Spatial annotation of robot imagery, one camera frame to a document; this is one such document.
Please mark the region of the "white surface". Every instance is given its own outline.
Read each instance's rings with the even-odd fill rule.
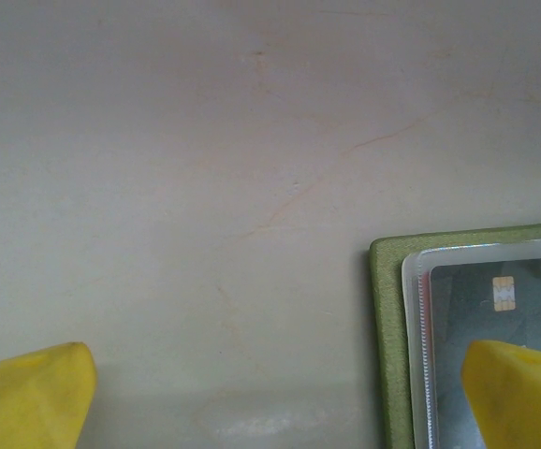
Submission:
[[[363,252],[534,222],[536,2],[0,1],[0,358],[90,345],[80,448],[381,447]]]

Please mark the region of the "yellow plastic object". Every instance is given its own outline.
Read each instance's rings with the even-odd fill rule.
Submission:
[[[489,449],[541,449],[541,353],[475,341],[462,383]]]
[[[0,362],[0,448],[73,448],[95,392],[83,343]]]

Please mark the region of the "card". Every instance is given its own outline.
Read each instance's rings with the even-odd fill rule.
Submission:
[[[461,386],[466,348],[499,340],[541,351],[541,259],[436,267],[429,284],[439,447],[483,449]]]

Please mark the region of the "green wallet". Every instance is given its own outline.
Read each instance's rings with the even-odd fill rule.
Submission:
[[[518,243],[531,239],[541,239],[541,224],[393,237],[373,242],[371,276],[387,448],[414,449],[415,446],[403,308],[403,259],[410,253],[431,248]]]

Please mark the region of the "card chip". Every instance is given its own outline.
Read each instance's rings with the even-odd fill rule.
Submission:
[[[495,311],[513,311],[516,309],[514,277],[493,278],[493,308]]]

